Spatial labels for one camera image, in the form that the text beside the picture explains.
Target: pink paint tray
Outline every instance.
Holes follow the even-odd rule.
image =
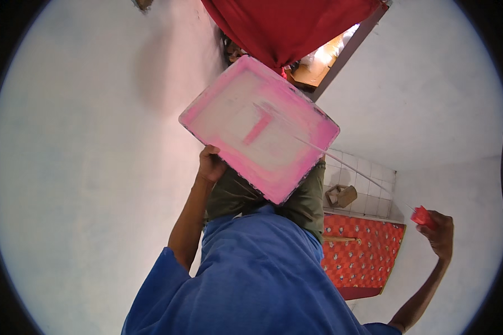
[[[302,183],[339,126],[280,75],[240,57],[181,114],[179,122],[261,191],[282,204]]]

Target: white wall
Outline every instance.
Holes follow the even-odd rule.
[[[408,332],[457,335],[486,296],[503,257],[500,157],[397,172],[395,197],[453,217],[453,260],[421,320]],[[401,207],[408,226],[381,295],[358,300],[360,322],[389,322],[428,278],[437,256]]]
[[[0,94],[0,251],[48,334],[117,334],[188,196],[223,70],[200,0],[53,0]]]
[[[503,89],[451,0],[398,0],[317,104],[341,127],[333,149],[394,170],[499,155]]]

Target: olive green pants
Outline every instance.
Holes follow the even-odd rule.
[[[273,205],[276,214],[309,231],[321,244],[324,232],[322,184],[325,169],[326,163],[319,161],[284,204]],[[235,170],[228,167],[212,189],[205,216],[208,222],[229,214],[246,215],[269,203]]]

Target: blue shirt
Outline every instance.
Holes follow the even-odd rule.
[[[384,334],[360,325],[320,266],[315,237],[268,205],[209,222],[194,278],[162,250],[122,334]]]

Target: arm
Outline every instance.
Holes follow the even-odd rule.
[[[416,229],[429,239],[432,249],[439,257],[438,264],[425,284],[398,310],[389,322],[390,326],[398,328],[402,333],[408,331],[423,315],[453,256],[453,218],[436,211],[429,211],[429,213],[432,220],[438,225],[436,231],[420,225]]]
[[[216,156],[219,152],[220,149],[212,145],[206,146],[201,151],[200,168],[196,180],[181,215],[169,236],[168,247],[173,251],[177,261],[187,271],[190,271],[190,266],[194,261],[197,246],[200,242],[208,196],[227,167]]]

